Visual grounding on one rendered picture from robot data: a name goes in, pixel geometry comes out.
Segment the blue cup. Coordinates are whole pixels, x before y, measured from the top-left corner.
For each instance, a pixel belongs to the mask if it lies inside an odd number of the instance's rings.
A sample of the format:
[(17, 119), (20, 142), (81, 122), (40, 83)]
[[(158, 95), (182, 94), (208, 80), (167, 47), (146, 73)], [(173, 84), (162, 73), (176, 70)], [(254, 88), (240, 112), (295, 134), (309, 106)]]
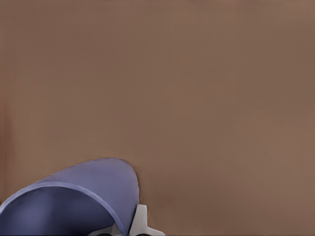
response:
[(0, 206), (0, 236), (127, 235), (139, 203), (136, 173), (118, 158), (76, 164), (30, 184)]

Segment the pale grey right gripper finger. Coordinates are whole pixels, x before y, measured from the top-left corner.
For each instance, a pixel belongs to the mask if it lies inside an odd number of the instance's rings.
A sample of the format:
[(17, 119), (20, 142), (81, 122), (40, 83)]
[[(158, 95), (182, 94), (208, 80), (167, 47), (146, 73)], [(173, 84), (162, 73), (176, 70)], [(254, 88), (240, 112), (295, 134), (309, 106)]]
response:
[(129, 236), (165, 236), (165, 233), (148, 226), (148, 208), (139, 204), (129, 230)]

